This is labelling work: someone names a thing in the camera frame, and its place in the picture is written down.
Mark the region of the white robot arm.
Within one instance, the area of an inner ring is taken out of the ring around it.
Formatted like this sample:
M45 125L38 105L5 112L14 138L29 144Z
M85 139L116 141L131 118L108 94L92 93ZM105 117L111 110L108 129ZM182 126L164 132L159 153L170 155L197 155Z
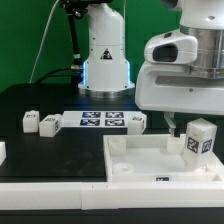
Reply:
M151 38L137 82L130 82L123 17L113 0L59 0L69 22L88 16L89 56L82 60L73 38L79 90L116 97L133 89L142 110L224 115L224 0L160 0L182 12L179 28Z

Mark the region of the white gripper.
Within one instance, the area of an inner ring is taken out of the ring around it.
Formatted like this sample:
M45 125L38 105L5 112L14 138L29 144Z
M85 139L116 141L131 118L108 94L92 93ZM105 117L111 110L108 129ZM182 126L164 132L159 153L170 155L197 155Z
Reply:
M162 111L171 136L175 113L224 115L224 79L198 78L189 67L144 62L136 83L135 103L141 110Z

